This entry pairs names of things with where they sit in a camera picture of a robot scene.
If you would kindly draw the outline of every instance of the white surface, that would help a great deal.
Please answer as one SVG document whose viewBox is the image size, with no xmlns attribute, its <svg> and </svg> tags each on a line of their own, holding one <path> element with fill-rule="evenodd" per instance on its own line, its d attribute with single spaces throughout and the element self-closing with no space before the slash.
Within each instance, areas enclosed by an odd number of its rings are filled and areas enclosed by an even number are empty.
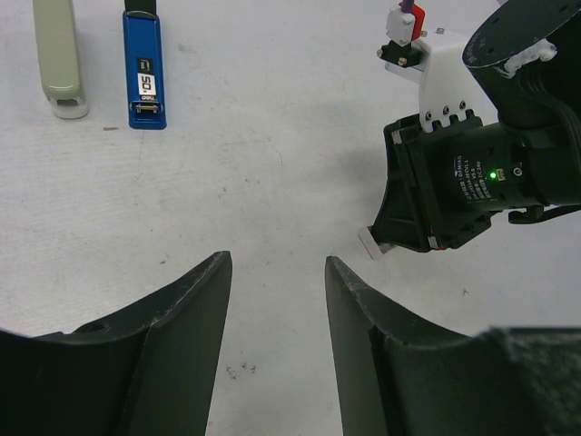
<svg viewBox="0 0 581 436">
<path fill-rule="evenodd" d="M 68 122 L 44 100 L 30 2 L 0 0 L 3 328 L 69 332 L 229 249 L 208 436 L 334 436 L 329 254 L 460 332 L 578 322 L 581 214 L 522 227 L 502 215 L 457 252 L 369 258 L 358 230 L 383 195 L 382 129 L 418 110 L 417 87 L 375 56 L 383 0 L 160 2 L 162 132 L 126 126 L 123 2 L 75 6 L 92 111 Z M 471 35 L 497 3 L 422 6 L 430 28 Z"/>
</svg>

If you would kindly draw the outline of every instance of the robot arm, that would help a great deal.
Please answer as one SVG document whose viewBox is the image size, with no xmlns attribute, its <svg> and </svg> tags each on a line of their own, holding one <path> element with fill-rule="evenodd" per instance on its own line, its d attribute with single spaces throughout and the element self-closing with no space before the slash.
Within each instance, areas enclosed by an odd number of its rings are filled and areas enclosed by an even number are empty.
<svg viewBox="0 0 581 436">
<path fill-rule="evenodd" d="M 443 28 L 418 34 L 415 13 L 409 40 L 409 14 L 390 11 L 379 57 L 419 83 L 419 114 L 385 129 L 388 187 L 361 236 L 370 253 L 459 248 L 506 209 L 525 209 L 508 218 L 521 224 L 581 210 L 580 9 L 578 0 L 510 0 L 469 40 Z M 477 84 L 498 123 L 475 114 Z"/>
</svg>

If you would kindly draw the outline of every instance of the red component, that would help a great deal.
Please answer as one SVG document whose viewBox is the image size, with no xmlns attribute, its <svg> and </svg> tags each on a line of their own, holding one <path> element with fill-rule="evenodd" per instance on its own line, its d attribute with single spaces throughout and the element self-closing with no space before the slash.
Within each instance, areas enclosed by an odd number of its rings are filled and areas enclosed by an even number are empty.
<svg viewBox="0 0 581 436">
<path fill-rule="evenodd" d="M 411 40 L 415 41 L 421 36 L 421 29 L 424 27 L 424 20 L 426 19 L 426 11 L 424 11 L 418 5 L 414 5 L 411 13 L 416 17 L 416 23 L 414 24 L 414 32 L 411 35 Z"/>
</svg>

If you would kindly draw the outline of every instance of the cable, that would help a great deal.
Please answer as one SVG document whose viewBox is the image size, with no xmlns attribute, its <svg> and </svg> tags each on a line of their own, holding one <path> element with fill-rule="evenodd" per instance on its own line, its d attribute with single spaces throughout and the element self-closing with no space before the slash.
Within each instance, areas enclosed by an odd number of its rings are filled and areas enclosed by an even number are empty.
<svg viewBox="0 0 581 436">
<path fill-rule="evenodd" d="M 415 0 L 403 0 L 401 2 L 401 12 L 406 14 L 411 14 L 411 11 L 414 8 Z"/>
<path fill-rule="evenodd" d="M 554 220 L 560 216 L 569 215 L 581 211 L 581 206 L 560 206 L 544 211 L 538 217 L 531 217 L 528 213 L 511 212 L 508 214 L 508 222 L 511 224 L 537 224 Z"/>
<path fill-rule="evenodd" d="M 579 168 L 577 180 L 581 186 L 581 122 L 576 112 L 568 104 L 554 97 L 546 89 L 541 71 L 541 65 L 538 63 L 527 65 L 523 68 L 518 87 L 529 99 L 551 109 L 563 123 L 573 157 L 576 160 L 577 168 Z"/>
</svg>

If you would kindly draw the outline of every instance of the label on flash drive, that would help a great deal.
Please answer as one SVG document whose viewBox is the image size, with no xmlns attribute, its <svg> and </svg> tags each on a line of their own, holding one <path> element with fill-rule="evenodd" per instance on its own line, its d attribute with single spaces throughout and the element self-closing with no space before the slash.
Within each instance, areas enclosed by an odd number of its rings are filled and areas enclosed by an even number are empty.
<svg viewBox="0 0 581 436">
<path fill-rule="evenodd" d="M 137 59 L 137 83 L 139 84 L 139 95 L 142 100 L 155 100 L 155 75 L 153 75 L 153 59 Z"/>
</svg>

